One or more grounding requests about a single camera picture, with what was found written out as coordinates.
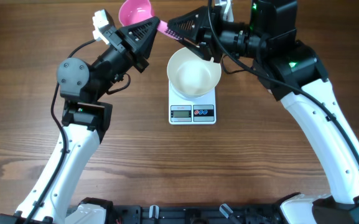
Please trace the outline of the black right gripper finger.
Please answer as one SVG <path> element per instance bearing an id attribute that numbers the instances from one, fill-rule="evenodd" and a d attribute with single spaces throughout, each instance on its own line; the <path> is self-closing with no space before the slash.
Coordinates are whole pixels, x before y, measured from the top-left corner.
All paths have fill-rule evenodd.
<path id="1" fill-rule="evenodd" d="M 222 50 L 214 41 L 199 42 L 198 45 L 194 45 L 187 40 L 179 40 L 179 43 L 189 49 L 192 53 L 205 61 L 213 60 L 214 63 L 220 63 L 223 55 Z"/>
<path id="2" fill-rule="evenodd" d="M 167 31 L 173 35 L 181 44 L 210 43 L 212 33 L 208 21 L 208 7 L 202 6 L 191 12 L 173 18 L 167 23 Z"/>

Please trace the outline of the pink plastic scoop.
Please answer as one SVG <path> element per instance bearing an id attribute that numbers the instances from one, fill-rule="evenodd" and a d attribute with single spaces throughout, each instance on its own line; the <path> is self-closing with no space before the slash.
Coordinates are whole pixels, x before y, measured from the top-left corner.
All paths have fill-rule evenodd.
<path id="1" fill-rule="evenodd" d="M 122 26 L 129 26 L 154 17 L 154 10 L 150 0 L 125 0 L 119 10 L 119 21 Z M 157 30 L 164 35 L 181 40 L 181 36 L 170 30 L 165 21 L 160 20 Z"/>

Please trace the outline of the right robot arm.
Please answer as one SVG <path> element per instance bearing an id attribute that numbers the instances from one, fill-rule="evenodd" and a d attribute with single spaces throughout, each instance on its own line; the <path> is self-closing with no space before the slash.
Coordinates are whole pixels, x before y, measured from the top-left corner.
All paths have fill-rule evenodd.
<path id="1" fill-rule="evenodd" d="M 296 120 L 330 187 L 328 196 L 296 193 L 278 204 L 281 223 L 359 223 L 359 141 L 335 98 L 316 52 L 297 39 L 297 1 L 253 1 L 249 24 L 232 22 L 208 3 L 171 19 L 180 43 L 204 60 L 224 56 L 261 84 Z"/>

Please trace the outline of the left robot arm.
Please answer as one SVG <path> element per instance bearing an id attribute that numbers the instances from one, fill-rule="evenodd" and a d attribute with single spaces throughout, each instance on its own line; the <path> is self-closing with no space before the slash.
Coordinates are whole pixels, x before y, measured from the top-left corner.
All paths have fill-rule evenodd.
<path id="1" fill-rule="evenodd" d="M 117 28 L 106 11 L 93 17 L 94 40 L 107 50 L 93 63 L 69 55 L 57 69 L 54 95 L 64 99 L 55 149 L 30 194 L 12 215 L 0 214 L 0 223 L 121 223 L 109 200 L 86 198 L 77 209 L 68 208 L 80 176 L 99 148 L 110 126 L 113 107 L 101 102 L 115 93 L 113 85 L 128 77 L 130 68 L 142 72 L 157 34 L 159 18 Z"/>

